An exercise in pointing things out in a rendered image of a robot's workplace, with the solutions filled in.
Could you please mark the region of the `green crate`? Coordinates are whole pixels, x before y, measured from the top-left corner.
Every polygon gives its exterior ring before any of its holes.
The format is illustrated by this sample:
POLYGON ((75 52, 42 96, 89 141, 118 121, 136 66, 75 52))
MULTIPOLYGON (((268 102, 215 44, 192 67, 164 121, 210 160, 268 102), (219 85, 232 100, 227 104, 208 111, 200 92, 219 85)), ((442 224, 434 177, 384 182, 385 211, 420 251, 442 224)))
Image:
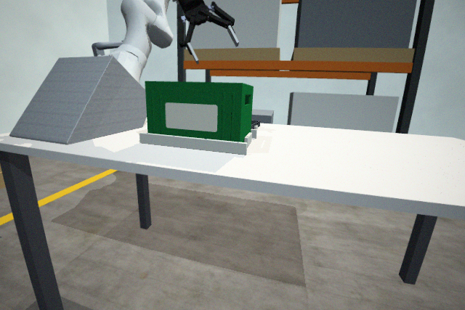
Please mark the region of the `green crate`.
POLYGON ((253 92, 245 83, 145 81, 147 132, 244 142, 253 92))

